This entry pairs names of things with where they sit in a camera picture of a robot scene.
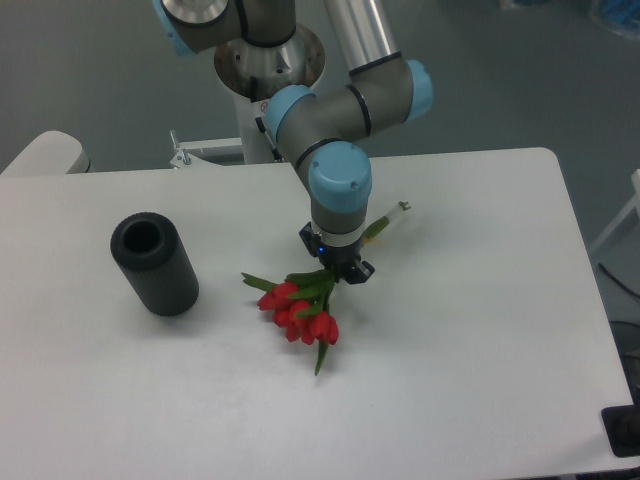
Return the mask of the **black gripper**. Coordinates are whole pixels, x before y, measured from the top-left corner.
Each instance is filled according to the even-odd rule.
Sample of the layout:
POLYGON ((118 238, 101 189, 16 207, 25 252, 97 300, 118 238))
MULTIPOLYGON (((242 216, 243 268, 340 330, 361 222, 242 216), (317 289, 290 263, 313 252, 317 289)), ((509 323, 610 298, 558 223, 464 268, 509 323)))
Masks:
POLYGON ((360 242, 342 247, 320 244, 311 222, 299 231, 299 236, 312 257, 318 257, 324 267, 340 272, 339 277, 350 285, 364 284, 375 273, 369 262, 359 260, 360 242))

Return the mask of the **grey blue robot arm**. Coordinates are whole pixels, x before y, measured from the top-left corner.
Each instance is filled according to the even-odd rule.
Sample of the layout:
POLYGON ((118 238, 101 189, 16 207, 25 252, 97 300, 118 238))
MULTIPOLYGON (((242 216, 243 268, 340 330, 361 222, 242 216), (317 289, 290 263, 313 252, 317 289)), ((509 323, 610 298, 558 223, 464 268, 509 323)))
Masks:
POLYGON ((361 257, 372 189, 360 140, 423 115, 433 102, 425 67, 407 60, 380 1, 329 1, 349 83, 320 96, 312 87, 324 59, 292 1, 157 1, 174 50, 216 52, 217 74, 253 107, 253 129, 289 162, 310 197, 301 230, 309 254, 337 279, 362 284, 373 267, 361 257))

